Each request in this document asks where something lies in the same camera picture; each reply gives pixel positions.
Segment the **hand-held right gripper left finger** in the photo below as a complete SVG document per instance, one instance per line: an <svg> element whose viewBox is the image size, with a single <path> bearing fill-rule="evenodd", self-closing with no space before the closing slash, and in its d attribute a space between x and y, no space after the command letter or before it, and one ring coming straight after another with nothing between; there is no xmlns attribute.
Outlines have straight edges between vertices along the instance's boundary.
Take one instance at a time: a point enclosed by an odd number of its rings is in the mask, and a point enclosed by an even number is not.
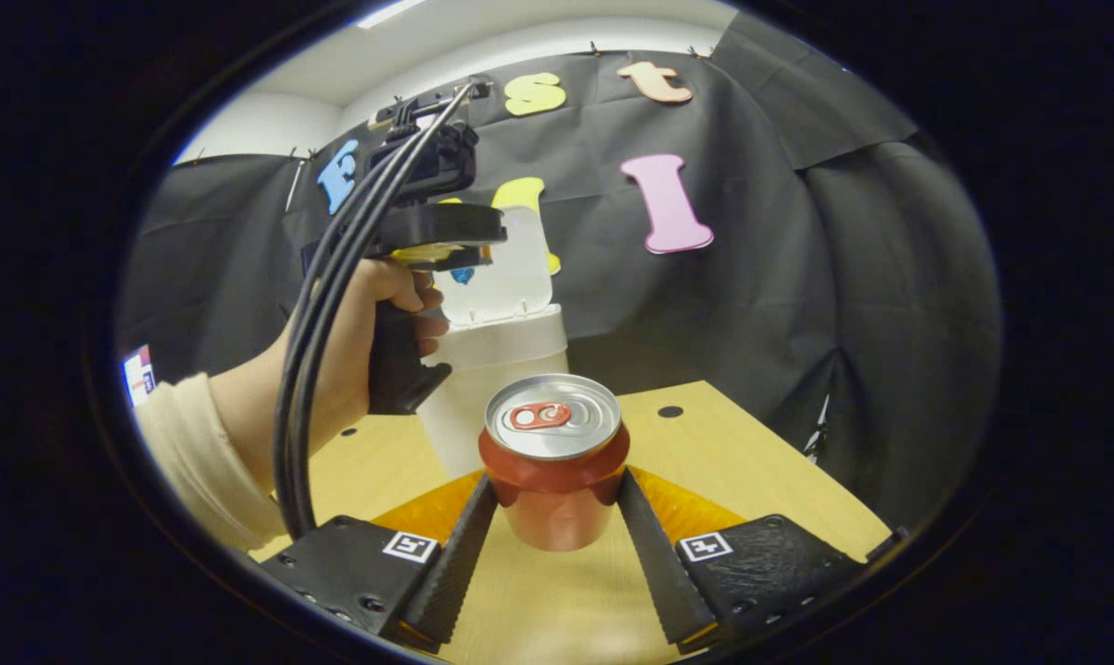
<svg viewBox="0 0 1114 665"><path fill-rule="evenodd" d="M346 626L438 652L457 618L497 510L482 471L374 519L338 516L261 567Z"/></svg>

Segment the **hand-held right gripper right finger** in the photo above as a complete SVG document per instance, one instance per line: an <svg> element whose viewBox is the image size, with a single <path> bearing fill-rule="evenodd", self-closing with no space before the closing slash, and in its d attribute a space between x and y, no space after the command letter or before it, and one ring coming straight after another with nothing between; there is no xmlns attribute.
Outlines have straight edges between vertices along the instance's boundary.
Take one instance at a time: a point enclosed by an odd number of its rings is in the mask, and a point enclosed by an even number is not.
<svg viewBox="0 0 1114 665"><path fill-rule="evenodd" d="M637 466L622 473L617 505L680 652L776 630L866 567L784 514L745 519Z"/></svg>

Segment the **white desktop garbage bin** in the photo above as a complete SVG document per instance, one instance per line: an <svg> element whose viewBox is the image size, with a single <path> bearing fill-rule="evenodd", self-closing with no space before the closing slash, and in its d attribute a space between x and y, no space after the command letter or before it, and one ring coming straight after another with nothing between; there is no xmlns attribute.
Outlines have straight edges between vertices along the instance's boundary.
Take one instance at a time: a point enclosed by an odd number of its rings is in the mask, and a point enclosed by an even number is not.
<svg viewBox="0 0 1114 665"><path fill-rule="evenodd" d="M490 250L491 265L476 268L466 285L450 271L434 274L450 329L426 362L451 366L452 373L418 408L418 419L450 478L482 468L478 438L486 404L499 389L569 369L539 206L507 205L502 212L506 239Z"/></svg>

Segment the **red pop can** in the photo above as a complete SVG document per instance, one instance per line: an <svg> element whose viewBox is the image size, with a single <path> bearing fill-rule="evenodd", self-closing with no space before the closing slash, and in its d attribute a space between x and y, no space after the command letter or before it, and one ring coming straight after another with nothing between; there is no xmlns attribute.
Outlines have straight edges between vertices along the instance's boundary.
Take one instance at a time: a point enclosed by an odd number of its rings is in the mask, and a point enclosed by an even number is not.
<svg viewBox="0 0 1114 665"><path fill-rule="evenodd" d="M566 373L524 378L486 404L479 454L516 538L556 552L599 540L632 438L607 387Z"/></svg>

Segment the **wooden desktop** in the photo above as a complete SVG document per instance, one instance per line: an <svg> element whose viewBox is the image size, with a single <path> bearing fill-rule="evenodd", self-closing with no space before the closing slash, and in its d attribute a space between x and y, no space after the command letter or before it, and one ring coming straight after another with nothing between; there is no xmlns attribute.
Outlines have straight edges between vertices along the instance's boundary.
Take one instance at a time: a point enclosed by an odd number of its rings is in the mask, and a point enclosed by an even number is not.
<svg viewBox="0 0 1114 665"><path fill-rule="evenodd" d="M890 528L834 478L698 381L620 397L628 460L746 519L782 514L858 563ZM309 460L316 516L370 519L448 480L416 417L364 417ZM619 514L590 547L524 546L496 514L466 594L455 665L667 665L664 639Z"/></svg>

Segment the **computer monitor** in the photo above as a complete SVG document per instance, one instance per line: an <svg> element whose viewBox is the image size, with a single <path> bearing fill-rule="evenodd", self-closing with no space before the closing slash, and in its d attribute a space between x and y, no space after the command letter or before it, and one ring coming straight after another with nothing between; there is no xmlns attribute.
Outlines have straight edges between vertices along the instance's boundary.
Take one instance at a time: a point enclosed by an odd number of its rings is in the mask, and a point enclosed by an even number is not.
<svg viewBox="0 0 1114 665"><path fill-rule="evenodd" d="M146 404L157 384L148 345L135 348L129 355L123 358L123 379L131 407Z"/></svg>

